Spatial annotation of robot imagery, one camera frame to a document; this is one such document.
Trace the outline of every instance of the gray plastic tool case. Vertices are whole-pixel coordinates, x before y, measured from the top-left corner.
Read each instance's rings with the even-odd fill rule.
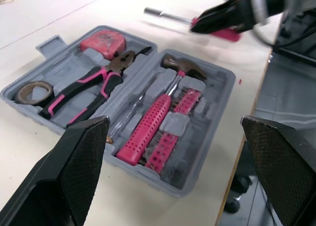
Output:
[[[108,26],[98,26],[70,45],[66,45],[59,36],[54,36],[40,44],[37,50],[46,57],[46,61],[7,86],[1,92],[1,98],[21,114],[32,118],[40,125],[48,127],[54,133],[63,134],[66,124],[93,101],[102,84],[78,94],[50,120],[38,115],[41,107],[14,102],[15,94],[24,84],[39,80],[53,85],[54,93],[57,94],[93,67],[109,64],[110,61],[105,60],[97,51],[89,48],[82,52],[79,48],[79,43],[83,39],[104,29],[123,34],[126,40],[126,51],[133,50],[137,53],[146,46],[151,46],[152,50],[145,55],[139,55],[124,71],[124,82],[114,89],[109,100],[91,118],[108,115],[113,127],[119,121],[120,116],[128,110],[131,103],[135,102],[142,94],[149,82],[153,83],[147,90],[142,105],[138,106],[134,117],[119,133],[114,144],[106,144],[104,159],[108,163],[124,169],[132,176],[143,179],[159,190],[175,197],[183,197],[194,188],[214,133],[228,102],[236,79],[231,71],[175,50],[165,50],[157,53],[157,46],[150,41]],[[201,91],[202,98],[189,118],[186,120],[178,119],[175,115],[169,113],[160,126],[162,131],[179,135],[179,140],[159,175],[141,164],[131,166],[116,158],[115,155],[129,139],[142,115],[155,99],[166,91],[176,77],[174,70],[160,66],[165,54],[192,60],[207,73],[208,78],[206,83],[203,83],[186,76],[179,83],[174,97],[179,95],[183,87],[187,87]]]

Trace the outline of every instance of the roll of tape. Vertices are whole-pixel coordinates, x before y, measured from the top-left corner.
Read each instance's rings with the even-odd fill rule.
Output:
[[[27,100],[27,96],[30,95],[35,87],[41,87],[47,90],[47,95],[39,100]],[[53,86],[45,81],[34,81],[25,84],[15,95],[15,101],[19,104],[40,106],[44,108],[53,98],[54,90]]]

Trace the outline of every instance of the robotic arm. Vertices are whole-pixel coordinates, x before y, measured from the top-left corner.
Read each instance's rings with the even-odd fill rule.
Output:
[[[316,8],[316,0],[227,0],[202,13],[191,31],[209,34],[233,27],[238,33],[266,24],[267,18],[288,11],[296,14]]]

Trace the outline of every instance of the chair wheel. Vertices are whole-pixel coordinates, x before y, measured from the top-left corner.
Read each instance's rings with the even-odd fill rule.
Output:
[[[240,203],[238,200],[233,199],[230,203],[225,204],[224,211],[230,214],[235,214],[240,209]]]

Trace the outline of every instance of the table surface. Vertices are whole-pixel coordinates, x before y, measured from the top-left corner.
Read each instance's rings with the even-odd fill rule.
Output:
[[[14,0],[0,5],[0,89],[44,60],[35,46],[60,35],[71,43],[98,25],[109,25],[222,66],[237,81],[191,194],[176,199],[103,162],[85,226],[215,225],[239,158],[243,115],[251,114],[270,48],[244,33],[238,43],[188,33],[185,25],[143,14],[146,6],[195,17],[223,0]],[[260,28],[276,37],[280,16]],[[0,209],[34,164],[60,136],[0,102]]]

